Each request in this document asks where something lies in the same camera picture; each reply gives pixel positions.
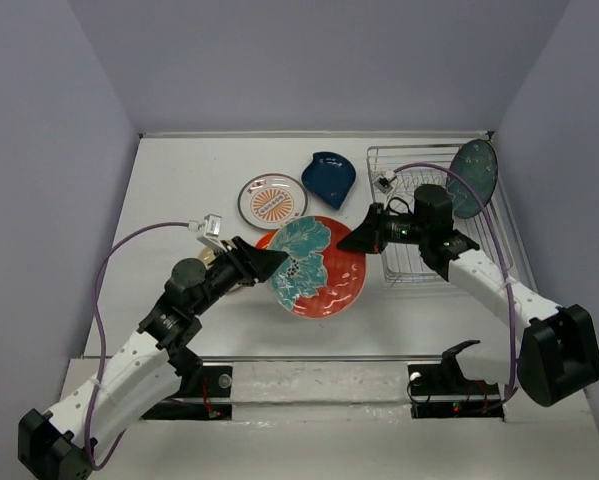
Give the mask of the orange plastic plate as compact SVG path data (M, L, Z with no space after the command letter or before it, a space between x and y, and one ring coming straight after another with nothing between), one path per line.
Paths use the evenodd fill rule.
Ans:
M266 250L269 248L271 241L273 240L275 234L277 233L276 230L267 232L265 235L263 235L258 242L256 243L256 247L258 249L261 250Z

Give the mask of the small cream plate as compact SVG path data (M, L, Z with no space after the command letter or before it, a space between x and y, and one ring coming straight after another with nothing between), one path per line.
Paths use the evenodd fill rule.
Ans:
M200 260L206 268L209 268L212 265L212 263L215 261L216 258L217 258L217 254L210 247L204 247L200 251L200 253L197 255L197 259ZM228 293L234 294L234 293L240 291L242 288L243 288L242 285L235 284L228 290Z

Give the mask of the red teal floral plate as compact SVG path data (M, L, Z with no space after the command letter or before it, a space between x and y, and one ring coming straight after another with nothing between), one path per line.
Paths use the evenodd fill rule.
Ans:
M366 257L337 248L350 232L335 219L305 216L272 236L268 248L288 254L267 281L281 307L300 317L323 319L355 302L366 279Z

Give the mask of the white plate orange sunburst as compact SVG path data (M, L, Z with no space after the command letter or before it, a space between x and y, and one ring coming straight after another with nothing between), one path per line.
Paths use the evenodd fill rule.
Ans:
M273 231L303 216L308 207L305 188L294 178L281 173L259 175L241 189L237 209L249 226Z

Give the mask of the dark blue leaf dish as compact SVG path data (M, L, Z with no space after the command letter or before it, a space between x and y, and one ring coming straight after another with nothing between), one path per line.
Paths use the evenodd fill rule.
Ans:
M334 210L340 210L357 177L353 164L329 151L315 152L301 174L304 188Z

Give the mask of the dark teal speckled plate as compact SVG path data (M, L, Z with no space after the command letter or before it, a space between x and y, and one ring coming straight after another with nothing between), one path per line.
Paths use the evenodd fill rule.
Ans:
M450 171L446 189L452 198L454 215L460 219L479 215L489 204L498 182L498 161L492 144L482 139L465 143L455 154Z

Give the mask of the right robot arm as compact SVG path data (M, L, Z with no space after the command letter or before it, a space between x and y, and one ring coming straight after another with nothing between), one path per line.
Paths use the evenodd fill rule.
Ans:
M454 359L439 368L441 384L461 392L475 380L502 383L511 397L521 389L549 407L599 381L599 346L590 313L578 304L561 306L510 276L471 238L457 230L447 191L424 184L414 208L395 213L370 205L362 223L337 244L340 251L380 254L390 244L418 248L423 263L471 295L509 329L508 361L485 357L479 341L449 349Z

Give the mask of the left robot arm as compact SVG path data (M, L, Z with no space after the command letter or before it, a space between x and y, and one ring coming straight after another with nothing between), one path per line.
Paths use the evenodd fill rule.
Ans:
M235 285L270 279L288 253L259 249L240 237L205 265L179 261L164 292L138 328L96 373L45 412L30 410L18 425L20 463L37 479L86 479L103 467L121 434L160 401L188 395L203 361L188 345L200 317Z

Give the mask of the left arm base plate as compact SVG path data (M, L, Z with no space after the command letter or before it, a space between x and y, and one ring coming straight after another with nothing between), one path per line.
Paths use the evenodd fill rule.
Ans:
M233 366L210 364L203 367L198 380L184 381L180 389L158 402L143 420L152 421L229 421Z

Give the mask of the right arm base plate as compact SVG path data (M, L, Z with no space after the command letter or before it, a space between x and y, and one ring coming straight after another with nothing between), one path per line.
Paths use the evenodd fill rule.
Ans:
M448 379L441 364L410 364L408 374L406 394L415 420L505 417L496 384Z

